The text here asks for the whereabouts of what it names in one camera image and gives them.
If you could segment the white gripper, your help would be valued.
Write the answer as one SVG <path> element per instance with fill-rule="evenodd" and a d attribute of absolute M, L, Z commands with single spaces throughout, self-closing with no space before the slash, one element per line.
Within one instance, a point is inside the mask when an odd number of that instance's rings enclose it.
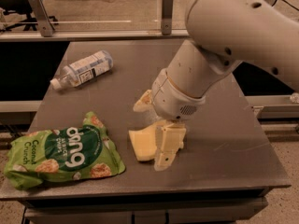
<path fill-rule="evenodd" d="M 166 69 L 162 69 L 152 84 L 134 104 L 135 112 L 145 112 L 154 107 L 157 115 L 167 120 L 191 119 L 206 97 L 192 98 L 179 91 L 167 76 Z M 156 153 L 154 169 L 163 171 L 169 168 L 177 152 L 184 147 L 183 139 L 186 134 L 185 124 L 164 120 L 156 127 Z"/>

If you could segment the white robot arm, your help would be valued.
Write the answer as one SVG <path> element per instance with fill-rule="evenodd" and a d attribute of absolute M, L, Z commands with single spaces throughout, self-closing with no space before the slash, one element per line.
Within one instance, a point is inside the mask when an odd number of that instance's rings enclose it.
<path fill-rule="evenodd" d="M 185 122 L 204 104 L 207 91 L 241 63 L 299 89 L 299 22 L 264 0 L 190 0 L 185 26 L 189 39 L 134 105 L 136 112 L 158 116 L 129 133 L 136 158 L 153 161 L 158 171 L 183 148 Z"/>

